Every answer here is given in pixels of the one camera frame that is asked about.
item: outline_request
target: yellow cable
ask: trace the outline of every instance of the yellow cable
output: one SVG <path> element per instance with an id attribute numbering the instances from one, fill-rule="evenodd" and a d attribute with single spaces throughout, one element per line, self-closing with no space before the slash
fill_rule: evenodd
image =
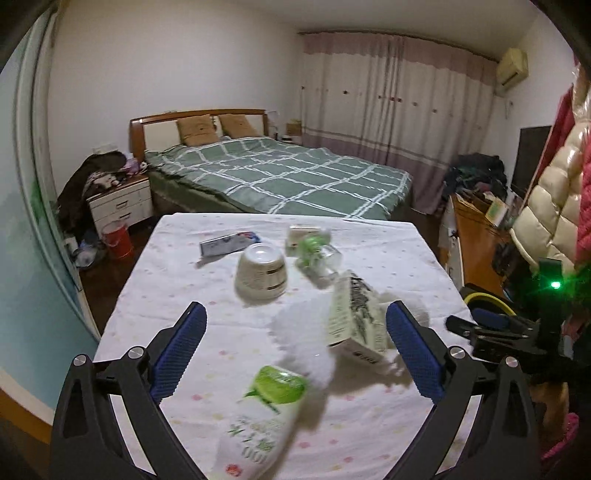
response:
<path id="1" fill-rule="evenodd" d="M 469 305 L 470 302 L 472 300 L 484 300 L 484 301 L 489 301 L 490 303 L 496 305 L 497 307 L 499 307 L 503 312 L 505 312 L 507 315 L 517 315 L 512 309 L 511 307 L 509 307 L 504 301 L 502 301 L 501 299 L 498 299 L 497 297 L 495 297 L 494 295 L 489 295 L 488 293 L 482 293 L 480 291 L 474 292 L 474 293 L 470 293 L 465 299 L 464 299 L 464 303 L 466 305 Z"/>

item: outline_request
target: cabinet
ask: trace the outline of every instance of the cabinet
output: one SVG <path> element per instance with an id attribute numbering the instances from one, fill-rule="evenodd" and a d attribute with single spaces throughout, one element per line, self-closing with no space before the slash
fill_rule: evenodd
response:
<path id="1" fill-rule="evenodd" d="M 131 226 L 154 213 L 146 175 L 137 175 L 115 190 L 90 197 L 88 205 L 99 233 L 109 222 L 123 220 Z"/>
<path id="2" fill-rule="evenodd" d="M 482 212 L 452 196 L 441 221 L 439 248 L 440 262 L 458 290 L 471 283 L 504 297 L 503 279 L 492 269 L 492 258 L 507 238 Z"/>

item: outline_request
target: white bowl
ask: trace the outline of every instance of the white bowl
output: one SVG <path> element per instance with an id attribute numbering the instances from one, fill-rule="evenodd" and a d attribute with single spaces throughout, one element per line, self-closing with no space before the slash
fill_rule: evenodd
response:
<path id="1" fill-rule="evenodd" d="M 254 300 L 274 299 L 285 292 L 287 268 L 281 251 L 273 245 L 250 245 L 242 252 L 236 270 L 236 289 Z"/>

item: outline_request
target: ceiling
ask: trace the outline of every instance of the ceiling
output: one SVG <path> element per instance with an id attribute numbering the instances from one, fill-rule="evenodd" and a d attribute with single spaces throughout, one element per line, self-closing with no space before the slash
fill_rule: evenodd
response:
<path id="1" fill-rule="evenodd" d="M 385 30 L 463 46 L 494 58 L 537 15 L 529 0 L 235 0 L 300 31 Z"/>

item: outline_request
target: bed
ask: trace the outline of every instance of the bed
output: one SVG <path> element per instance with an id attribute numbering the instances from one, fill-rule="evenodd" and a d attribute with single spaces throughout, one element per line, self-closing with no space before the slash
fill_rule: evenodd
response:
<path id="1" fill-rule="evenodd" d="M 219 115 L 243 114 L 261 135 L 223 137 Z M 176 120 L 212 116 L 215 144 L 183 145 Z M 306 148 L 268 137 L 264 110 L 170 112 L 133 119 L 134 156 L 145 160 L 161 213 L 277 213 L 373 220 L 405 220 L 411 176 L 326 148 Z"/>

